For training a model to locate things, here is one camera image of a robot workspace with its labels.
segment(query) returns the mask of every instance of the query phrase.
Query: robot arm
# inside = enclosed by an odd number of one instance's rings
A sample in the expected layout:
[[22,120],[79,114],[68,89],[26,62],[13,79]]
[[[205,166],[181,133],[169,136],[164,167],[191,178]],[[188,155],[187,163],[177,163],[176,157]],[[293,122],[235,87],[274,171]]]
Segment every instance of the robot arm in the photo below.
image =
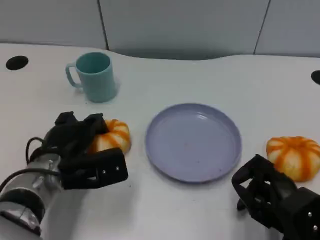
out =
[[120,148],[97,153],[88,149],[97,134],[108,132],[102,113],[78,121],[63,112],[29,158],[26,169],[11,174],[0,185],[0,216],[37,234],[54,196],[61,190],[97,189],[128,178]]
[[[250,180],[247,187],[242,184]],[[232,177],[240,200],[237,210],[284,234],[284,240],[318,240],[320,233],[320,196],[295,183],[274,165],[256,155]]]

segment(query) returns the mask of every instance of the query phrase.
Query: white table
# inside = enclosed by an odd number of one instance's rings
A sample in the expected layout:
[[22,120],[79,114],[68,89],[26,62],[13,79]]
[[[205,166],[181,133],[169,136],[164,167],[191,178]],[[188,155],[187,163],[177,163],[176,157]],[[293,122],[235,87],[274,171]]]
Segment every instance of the white table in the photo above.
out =
[[[231,117],[243,141],[239,168],[266,156],[273,136],[306,136],[320,142],[320,86],[310,78],[320,59],[236,55],[213,60],[143,59],[103,51],[121,83],[118,96],[94,104],[71,87],[65,65],[93,48],[0,44],[0,180],[25,167],[26,142],[43,137],[61,112],[78,119],[102,112],[128,123],[132,148],[128,180],[98,190],[59,195],[43,223],[44,240],[275,240],[280,236],[236,211],[235,169],[205,185],[159,174],[148,162],[148,123],[164,108],[202,103]],[[9,71],[6,61],[25,55],[29,64]],[[320,193],[320,174],[304,186]],[[21,239],[4,234],[1,240]]]

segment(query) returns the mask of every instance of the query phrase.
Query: white wall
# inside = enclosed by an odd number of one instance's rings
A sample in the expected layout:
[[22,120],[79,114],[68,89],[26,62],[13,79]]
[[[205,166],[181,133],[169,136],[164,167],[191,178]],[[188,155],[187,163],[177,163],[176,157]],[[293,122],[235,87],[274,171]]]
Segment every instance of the white wall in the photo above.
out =
[[131,56],[207,59],[255,53],[320,57],[320,1],[270,0],[266,14],[268,3],[0,0],[0,42],[105,49],[105,30],[110,50]]
[[255,53],[320,57],[320,1],[271,0]]
[[100,0],[110,50],[202,59],[253,54],[268,0]]
[[106,47],[96,0],[1,0],[0,42]]

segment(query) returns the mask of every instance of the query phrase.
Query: orange and white pumpkin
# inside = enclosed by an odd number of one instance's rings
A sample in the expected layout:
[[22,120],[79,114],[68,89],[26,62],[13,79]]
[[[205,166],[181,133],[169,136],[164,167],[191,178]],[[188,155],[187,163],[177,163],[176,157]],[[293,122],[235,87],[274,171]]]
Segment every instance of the orange and white pumpkin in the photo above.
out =
[[273,137],[266,153],[275,169],[296,182],[312,179],[320,169],[320,146],[303,136]]
[[89,153],[96,153],[106,149],[119,147],[125,154],[131,146],[128,125],[118,119],[105,120],[109,132],[95,136]]

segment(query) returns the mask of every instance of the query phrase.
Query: teal mug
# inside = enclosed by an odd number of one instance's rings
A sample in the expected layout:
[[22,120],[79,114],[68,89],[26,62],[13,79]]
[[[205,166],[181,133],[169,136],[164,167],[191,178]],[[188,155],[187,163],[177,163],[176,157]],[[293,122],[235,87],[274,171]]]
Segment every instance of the teal mug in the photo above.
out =
[[[75,83],[70,68],[74,67],[80,83]],[[102,52],[89,52],[65,67],[66,77],[75,88],[83,88],[88,100],[103,103],[117,94],[111,59]]]

